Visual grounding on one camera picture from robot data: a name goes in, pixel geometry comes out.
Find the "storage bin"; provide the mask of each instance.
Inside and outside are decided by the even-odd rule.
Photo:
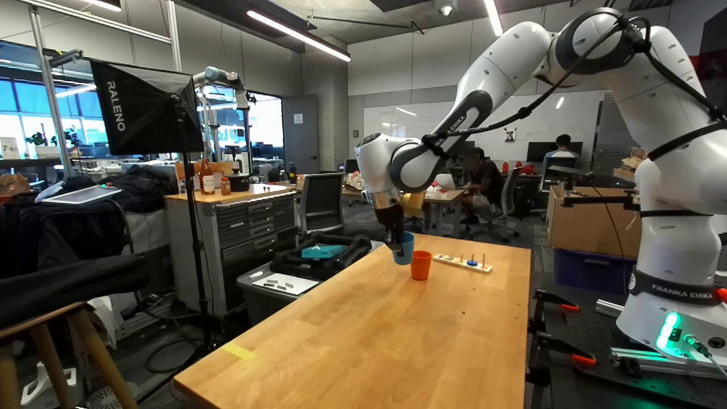
[[[554,280],[563,286],[623,294],[629,290],[631,258],[554,250]]]

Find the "black monitor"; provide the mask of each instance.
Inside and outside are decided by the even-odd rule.
[[[548,151],[552,151],[552,150],[556,150],[556,142],[554,142],[554,141],[532,141],[532,142],[527,142],[527,159],[525,159],[525,160],[529,160],[529,163],[540,163],[543,156],[545,156]],[[572,141],[572,142],[568,145],[568,150],[576,151],[576,153],[582,153],[585,142],[582,142],[582,141]]]
[[[356,159],[348,159],[346,160],[346,172],[360,172],[360,160]]]

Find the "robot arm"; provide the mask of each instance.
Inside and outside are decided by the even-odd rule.
[[[715,284],[721,238],[713,213],[727,213],[727,119],[709,105],[689,53],[665,27],[626,17],[615,8],[586,11],[560,33],[537,22],[504,31],[465,69],[453,111],[421,141],[365,138],[356,147],[364,184],[376,192],[379,222],[398,248],[398,190],[425,190],[448,151],[464,142],[532,74],[552,89],[599,81],[649,151],[636,170],[644,236],[635,289],[618,326],[639,342],[680,358],[702,358],[713,345],[727,366],[727,289]]]
[[[404,233],[398,190],[425,190],[443,168],[448,151],[469,138],[540,66],[549,33],[537,22],[521,22],[500,36],[460,78],[453,111],[421,138],[378,134],[356,147],[364,186],[376,194],[386,243],[398,250]]]

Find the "ceiling light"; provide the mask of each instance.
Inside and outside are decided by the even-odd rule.
[[[434,0],[442,16],[450,16],[456,8],[456,0]]]
[[[264,24],[269,24],[269,27],[272,27],[272,28],[277,28],[277,31],[281,31],[281,33],[289,33],[289,36],[306,42],[306,44],[313,44],[313,48],[318,48],[318,49],[323,49],[323,52],[328,52],[328,53],[331,53],[331,57],[336,57],[342,61],[350,61],[350,57],[346,52],[339,52],[339,49],[335,49],[335,48],[330,48],[330,44],[326,44],[326,42],[320,42],[320,40],[317,40],[317,39],[312,39],[306,33],[301,33],[301,31],[272,21],[272,17],[267,17],[260,11],[247,8],[247,16],[260,21],[260,22],[264,22]]]
[[[502,36],[502,22],[500,22],[500,13],[497,13],[495,0],[485,0],[485,8],[487,8],[487,16],[489,16],[489,21],[493,24],[493,33]]]
[[[112,17],[94,16],[88,11],[70,8],[70,6],[64,6],[64,3],[57,3],[57,1],[47,1],[47,0],[24,0],[24,1],[32,3],[32,6],[47,8],[47,11],[57,11],[57,13],[64,13],[64,16],[72,16],[72,17],[79,17],[79,21],[88,21],[88,22],[95,22],[95,24],[103,24],[103,27],[112,27],[112,28],[118,28],[118,31],[127,31],[127,33],[135,33],[135,36],[143,36],[143,39],[150,39],[150,40],[174,42],[169,36],[162,36],[158,31],[147,31],[147,28],[141,28],[141,27],[135,27],[135,24],[126,24],[126,22],[118,22],[118,21],[112,21]]]
[[[108,11],[121,11],[121,0],[86,0],[88,3]]]

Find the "chair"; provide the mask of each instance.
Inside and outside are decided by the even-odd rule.
[[[543,168],[540,168],[540,192],[548,192],[548,188],[563,178],[563,175],[560,172],[560,168],[579,168],[579,156],[545,156],[543,159]]]
[[[312,172],[302,182],[302,233],[343,228],[343,172]]]
[[[141,289],[146,284],[141,263],[141,256],[108,256],[0,280],[0,298],[11,300],[11,307],[0,311],[3,407],[21,409],[18,372],[11,340],[26,331],[30,333],[42,360],[47,368],[59,407],[76,407],[66,384],[62,358],[47,328],[47,322],[57,318],[69,320],[69,326],[78,333],[78,340],[84,342],[86,353],[116,393],[116,399],[122,407],[136,407],[135,395],[129,393],[122,375],[108,352],[104,340],[92,322],[92,314],[84,300]]]
[[[521,170],[518,168],[511,170],[504,177],[500,201],[477,211],[477,217],[485,219],[487,232],[497,236],[502,243],[506,243],[513,236],[521,236],[518,222],[513,219],[518,177],[521,177]]]

